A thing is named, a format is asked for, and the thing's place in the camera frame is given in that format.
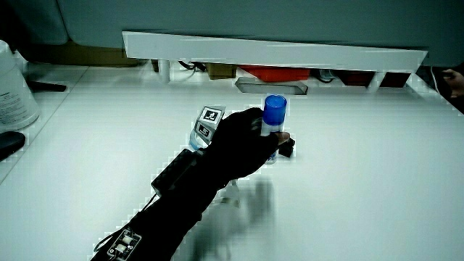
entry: black sleeve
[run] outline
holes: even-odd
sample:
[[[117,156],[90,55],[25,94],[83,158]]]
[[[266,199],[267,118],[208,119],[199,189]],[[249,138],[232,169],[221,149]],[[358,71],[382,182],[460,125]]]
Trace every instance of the black sleeve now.
[[[124,227],[142,237],[129,260],[170,260],[187,232],[202,219],[202,213],[214,199],[218,189],[211,179],[209,167],[198,164],[187,175],[187,186],[180,186],[139,212]],[[92,261],[108,260],[107,250],[123,232],[121,228],[96,253]]]

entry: gloved hand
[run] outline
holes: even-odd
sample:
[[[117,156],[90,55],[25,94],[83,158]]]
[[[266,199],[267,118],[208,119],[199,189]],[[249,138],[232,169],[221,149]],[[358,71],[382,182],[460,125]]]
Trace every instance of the gloved hand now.
[[[204,152],[203,165],[215,170],[214,179],[223,185],[258,170],[279,145],[288,141],[286,132],[261,136],[262,110],[235,112],[219,122],[211,144]]]

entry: blue cap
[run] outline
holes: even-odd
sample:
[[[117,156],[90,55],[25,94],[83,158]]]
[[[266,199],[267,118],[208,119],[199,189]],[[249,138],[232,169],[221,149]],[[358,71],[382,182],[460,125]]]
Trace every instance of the blue cap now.
[[[287,100],[280,95],[269,95],[264,101],[262,120],[272,126],[280,125],[285,118]]]

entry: shelf leg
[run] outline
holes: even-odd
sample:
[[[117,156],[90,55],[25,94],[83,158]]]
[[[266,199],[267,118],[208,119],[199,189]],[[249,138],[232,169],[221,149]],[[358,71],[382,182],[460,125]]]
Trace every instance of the shelf leg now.
[[[158,60],[159,75],[163,83],[170,82],[170,66],[168,60]]]
[[[380,87],[382,81],[384,80],[386,75],[386,72],[376,72],[374,77],[369,83],[369,86],[367,87],[367,91],[370,93],[374,93],[378,90],[378,87]]]

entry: white table surface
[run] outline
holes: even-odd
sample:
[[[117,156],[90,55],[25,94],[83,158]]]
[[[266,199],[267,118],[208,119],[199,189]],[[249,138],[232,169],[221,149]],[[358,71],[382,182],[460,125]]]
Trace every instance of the white table surface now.
[[[81,69],[63,99],[35,94],[50,117],[0,185],[1,260],[88,260],[148,202],[203,105],[265,98],[201,74],[162,84],[146,67]],[[286,98],[292,158],[239,182],[272,181],[273,223],[231,238],[232,260],[464,260],[460,112],[408,88]]]

